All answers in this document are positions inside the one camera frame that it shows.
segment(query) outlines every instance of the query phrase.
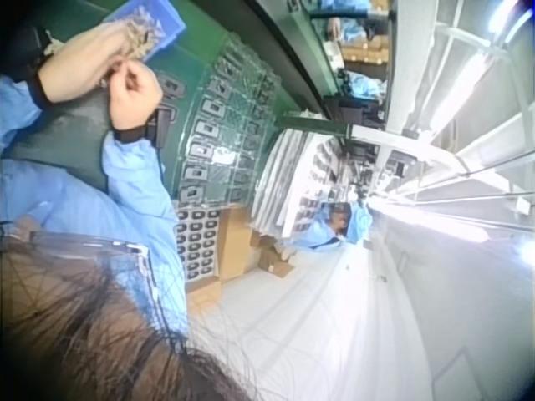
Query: stacked trays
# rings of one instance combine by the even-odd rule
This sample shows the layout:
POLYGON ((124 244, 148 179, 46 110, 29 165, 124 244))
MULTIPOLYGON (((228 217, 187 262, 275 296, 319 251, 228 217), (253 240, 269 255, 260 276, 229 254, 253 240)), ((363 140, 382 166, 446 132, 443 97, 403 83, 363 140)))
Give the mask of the stacked trays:
POLYGON ((181 209, 249 203, 279 88, 280 78, 230 35, 187 120, 176 194, 181 209))
MULTIPOLYGON (((318 118, 303 112, 302 116, 318 118)), ((267 159, 252 203, 252 228, 277 239, 306 231, 322 203, 336 201, 342 149, 327 135, 286 129, 267 159)))
POLYGON ((219 210, 178 211, 175 227, 176 248, 186 270, 186 280, 217 276, 217 229, 219 210))

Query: white floor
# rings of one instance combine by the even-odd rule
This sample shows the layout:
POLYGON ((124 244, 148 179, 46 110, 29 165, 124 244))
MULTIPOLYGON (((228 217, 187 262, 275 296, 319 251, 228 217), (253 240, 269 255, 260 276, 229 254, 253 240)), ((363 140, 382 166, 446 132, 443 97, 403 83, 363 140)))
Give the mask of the white floor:
POLYGON ((192 339, 266 400, 431 400, 414 313, 382 239, 372 241, 373 251, 299 253, 284 279, 256 270, 225 284, 192 339))

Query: cardboard box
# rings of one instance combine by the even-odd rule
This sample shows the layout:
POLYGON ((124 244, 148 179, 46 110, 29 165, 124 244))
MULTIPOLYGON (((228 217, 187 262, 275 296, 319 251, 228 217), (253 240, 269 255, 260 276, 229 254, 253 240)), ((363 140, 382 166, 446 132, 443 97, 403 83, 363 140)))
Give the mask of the cardboard box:
POLYGON ((281 278, 284 278, 295 268, 287 261, 283 261, 273 247, 262 249, 258 267, 281 278))
POLYGON ((221 299, 221 282, 217 277, 204 277, 186 284, 186 300, 188 312, 199 312, 202 309, 217 305, 221 299))
POLYGON ((253 248, 269 248, 270 246, 273 246, 275 242, 277 242, 277 240, 275 240, 273 237, 261 236, 258 231, 253 230, 249 245, 251 245, 253 248))
POLYGON ((251 250, 251 235, 247 209, 242 207, 222 211, 217 233, 217 265, 222 281, 239 277, 245 272, 251 250))

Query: finger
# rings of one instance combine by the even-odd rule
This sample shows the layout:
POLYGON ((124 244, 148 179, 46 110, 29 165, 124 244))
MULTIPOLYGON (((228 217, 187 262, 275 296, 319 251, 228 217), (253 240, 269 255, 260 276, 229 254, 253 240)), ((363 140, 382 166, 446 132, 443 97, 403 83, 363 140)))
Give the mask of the finger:
POLYGON ((135 76, 135 81, 139 89, 158 87, 158 79, 154 72, 139 61, 128 60, 126 66, 130 73, 135 76))
POLYGON ((122 63, 117 71, 110 78, 110 96, 116 99, 126 99, 128 89, 126 88, 126 75, 128 69, 126 63, 122 63))
POLYGON ((104 77, 106 74, 111 76, 111 74, 119 71, 120 65, 125 61, 125 58, 120 54, 116 54, 106 60, 100 67, 98 67, 94 74, 89 78, 87 86, 88 89, 91 89, 97 85, 97 83, 104 77))

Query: blue uniform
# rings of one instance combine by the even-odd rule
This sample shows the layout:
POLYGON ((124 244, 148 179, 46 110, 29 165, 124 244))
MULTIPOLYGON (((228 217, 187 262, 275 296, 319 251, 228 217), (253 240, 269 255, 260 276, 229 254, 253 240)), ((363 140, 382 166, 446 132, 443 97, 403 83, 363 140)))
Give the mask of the blue uniform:
MULTIPOLYGON (((41 110, 28 86, 0 77, 0 151, 17 129, 30 125, 41 110)), ((171 198, 161 184, 155 149, 147 140, 121 144, 105 138, 102 165, 108 194, 86 185, 65 170, 39 163, 0 161, 0 220, 30 215, 46 231, 85 234, 147 246, 161 306, 171 329, 186 332, 185 275, 176 252, 178 220, 171 198)), ((135 297, 136 283, 122 282, 135 297)))
MULTIPOLYGON (((340 246, 343 242, 333 245, 324 245, 336 237, 336 233, 328 224, 329 206, 324 206, 308 230, 306 230, 297 240, 290 241, 284 245, 296 246, 297 248, 313 248, 315 251, 328 251, 333 247, 340 246)), ((356 244, 368 232, 371 226, 372 216, 366 206, 359 204, 351 205, 351 217, 348 222, 348 230, 345 240, 351 244, 356 244)))

